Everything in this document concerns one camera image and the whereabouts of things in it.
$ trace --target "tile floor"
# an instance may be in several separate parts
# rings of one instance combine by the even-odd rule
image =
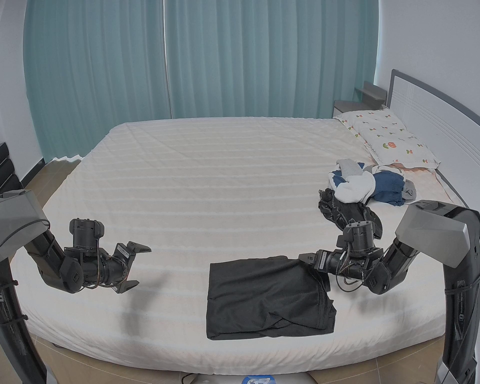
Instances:
[[[35,192],[40,204],[44,206],[78,163],[79,160],[50,162],[27,187]],[[180,384],[182,372],[125,367],[57,348],[35,335],[32,338],[40,356],[54,371],[59,384]],[[443,344],[444,337],[439,337],[376,359],[313,371],[310,374],[318,384],[432,384]],[[194,377],[189,377],[185,383],[189,384]],[[21,384],[1,349],[0,383]]]

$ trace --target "floral pillow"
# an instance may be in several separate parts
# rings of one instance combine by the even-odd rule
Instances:
[[[378,165],[400,163],[405,168],[437,168],[440,161],[388,108],[353,111],[335,116],[363,141]]]

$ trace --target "white label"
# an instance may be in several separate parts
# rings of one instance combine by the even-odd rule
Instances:
[[[117,249],[123,254],[123,256],[125,256],[126,258],[129,258],[130,255],[128,254],[128,252],[126,250],[124,250],[120,245],[117,245]]]
[[[323,251],[322,252],[322,259],[320,260],[320,269],[324,268],[325,265],[325,260],[327,259],[327,252]]]

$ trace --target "white wall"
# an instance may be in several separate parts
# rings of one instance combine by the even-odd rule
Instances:
[[[21,180],[42,158],[26,96],[23,38],[27,0],[0,0],[0,141]]]
[[[480,115],[480,1],[380,0],[375,84],[398,69]]]

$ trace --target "curtain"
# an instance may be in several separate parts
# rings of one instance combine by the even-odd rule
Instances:
[[[114,126],[171,118],[162,1],[30,0],[24,71],[44,159],[86,155]]]
[[[174,118],[329,118],[373,81],[378,0],[167,0]]]

